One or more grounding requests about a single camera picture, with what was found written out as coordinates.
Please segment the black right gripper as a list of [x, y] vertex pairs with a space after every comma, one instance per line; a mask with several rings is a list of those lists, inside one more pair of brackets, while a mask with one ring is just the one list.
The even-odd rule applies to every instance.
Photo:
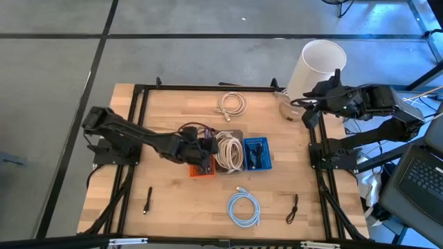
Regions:
[[321, 111], [336, 112], [337, 88], [338, 83], [317, 83], [307, 93], [308, 109], [302, 115], [302, 121], [306, 128], [313, 129], [316, 127]]

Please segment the orange plastic basket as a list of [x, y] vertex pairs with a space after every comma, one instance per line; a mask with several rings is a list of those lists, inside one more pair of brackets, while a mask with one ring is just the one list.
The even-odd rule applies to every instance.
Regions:
[[207, 168], [202, 169], [196, 165], [189, 166], [189, 176], [191, 178], [212, 178], [215, 175], [215, 159], [210, 157], [209, 165]]

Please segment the grey plastic tray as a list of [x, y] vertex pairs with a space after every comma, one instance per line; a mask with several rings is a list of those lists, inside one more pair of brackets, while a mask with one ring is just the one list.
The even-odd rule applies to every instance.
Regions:
[[219, 152], [215, 154], [216, 170], [231, 174], [244, 170], [243, 133], [239, 129], [219, 131], [215, 135]]

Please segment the blue plastic basket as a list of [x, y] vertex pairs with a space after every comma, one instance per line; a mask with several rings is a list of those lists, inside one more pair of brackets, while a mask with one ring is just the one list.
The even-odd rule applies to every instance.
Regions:
[[267, 138], [244, 138], [243, 151], [245, 170], [264, 171], [272, 169], [271, 153]]

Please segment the white cylindrical bin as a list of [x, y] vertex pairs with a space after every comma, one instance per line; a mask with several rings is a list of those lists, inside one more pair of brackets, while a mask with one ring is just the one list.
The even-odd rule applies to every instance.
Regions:
[[304, 109], [291, 106], [290, 101], [303, 98], [303, 93], [310, 92], [318, 82], [328, 80], [336, 69], [342, 70], [346, 63], [345, 51], [338, 44], [324, 39], [308, 42], [302, 49], [287, 88], [274, 93], [280, 100], [281, 116], [292, 122], [299, 121]]

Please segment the dark metal bar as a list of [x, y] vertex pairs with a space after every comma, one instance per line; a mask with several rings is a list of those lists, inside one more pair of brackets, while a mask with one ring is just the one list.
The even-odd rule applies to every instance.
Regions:
[[371, 170], [375, 167], [382, 166], [387, 162], [390, 162], [392, 160], [398, 159], [402, 157], [402, 154], [411, 146], [411, 145], [417, 145], [422, 146], [424, 145], [424, 138], [418, 138], [412, 142], [408, 142], [400, 147], [397, 147], [395, 149], [392, 149], [390, 151], [387, 151], [385, 153], [382, 153], [381, 155], [378, 155], [374, 158], [370, 158], [367, 161], [364, 161], [362, 163], [359, 163], [356, 166], [356, 169], [354, 170], [354, 173], [359, 174], [361, 172], [366, 172], [368, 170]]

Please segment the white plastic bag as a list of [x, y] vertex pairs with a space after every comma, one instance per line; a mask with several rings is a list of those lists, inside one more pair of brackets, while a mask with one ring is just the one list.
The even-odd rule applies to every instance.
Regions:
[[365, 200], [367, 207], [372, 207], [379, 200], [382, 187], [382, 172], [381, 167], [375, 167], [374, 169], [356, 175], [360, 197]]

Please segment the dark grey laptop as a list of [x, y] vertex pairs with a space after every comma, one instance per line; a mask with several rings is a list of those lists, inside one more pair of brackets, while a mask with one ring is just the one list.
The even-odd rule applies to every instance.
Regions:
[[443, 103], [422, 145], [410, 143], [379, 204], [443, 249]]

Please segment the blue metal leg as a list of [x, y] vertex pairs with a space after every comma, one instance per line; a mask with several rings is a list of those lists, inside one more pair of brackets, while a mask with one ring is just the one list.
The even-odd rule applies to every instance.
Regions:
[[395, 216], [383, 221], [382, 225], [394, 233], [392, 244], [401, 245], [409, 227]]

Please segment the black rig crossbar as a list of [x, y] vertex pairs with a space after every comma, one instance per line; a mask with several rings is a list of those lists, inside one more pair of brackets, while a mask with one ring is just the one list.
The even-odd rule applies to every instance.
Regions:
[[[51, 237], [43, 239], [27, 239], [16, 241], [0, 241], [0, 249], [92, 249], [108, 246], [109, 240], [122, 237], [119, 234], [78, 234], [69, 237]], [[200, 246], [217, 246], [219, 248], [234, 247], [292, 247], [300, 248], [300, 242], [306, 240], [268, 240], [268, 239], [198, 239], [175, 237], [147, 237], [149, 241], [144, 244], [196, 244]], [[402, 246], [388, 243], [377, 243], [371, 240], [356, 241], [349, 239], [328, 239], [317, 241], [336, 243], [341, 249], [428, 249], [416, 246]]]

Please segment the grey floor object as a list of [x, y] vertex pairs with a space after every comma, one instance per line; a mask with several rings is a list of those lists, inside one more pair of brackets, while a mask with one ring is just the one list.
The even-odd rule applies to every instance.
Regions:
[[13, 156], [11, 154], [8, 154], [6, 152], [0, 151], [0, 165], [3, 163], [13, 163], [16, 165], [25, 165], [27, 163], [26, 158]]

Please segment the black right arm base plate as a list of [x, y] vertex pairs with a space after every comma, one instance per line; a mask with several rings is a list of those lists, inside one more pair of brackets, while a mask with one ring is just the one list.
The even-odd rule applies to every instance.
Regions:
[[349, 138], [326, 138], [310, 143], [308, 148], [311, 164], [318, 169], [356, 169], [359, 149]]

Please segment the black aluminium table frame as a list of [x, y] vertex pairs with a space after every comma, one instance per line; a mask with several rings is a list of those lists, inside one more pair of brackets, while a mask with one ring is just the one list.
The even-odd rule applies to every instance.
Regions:
[[[245, 88], [246, 113], [226, 121], [215, 106], [228, 91], [229, 86], [151, 86], [143, 125], [163, 132], [200, 122], [239, 129], [247, 138], [265, 137], [272, 169], [191, 178], [185, 165], [162, 159], [146, 146], [135, 169], [124, 234], [251, 240], [323, 240], [344, 234], [343, 224], [320, 197], [311, 166], [308, 145], [320, 139], [319, 130], [285, 120], [271, 87]], [[259, 201], [258, 225], [241, 228], [229, 217], [228, 200], [239, 187]]]

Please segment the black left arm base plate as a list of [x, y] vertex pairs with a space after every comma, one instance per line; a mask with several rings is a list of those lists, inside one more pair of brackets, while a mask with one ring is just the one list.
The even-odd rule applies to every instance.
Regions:
[[128, 152], [117, 149], [105, 138], [100, 138], [94, 151], [93, 163], [97, 165], [137, 165], [141, 158], [142, 144], [133, 143]]

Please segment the silver metal bracket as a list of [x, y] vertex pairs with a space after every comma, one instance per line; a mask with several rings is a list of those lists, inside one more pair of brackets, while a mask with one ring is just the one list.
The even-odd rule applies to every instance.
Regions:
[[114, 238], [109, 240], [108, 246], [137, 245], [147, 243], [148, 241], [147, 237]]
[[325, 243], [317, 241], [301, 241], [301, 249], [341, 249], [340, 244], [336, 243]]

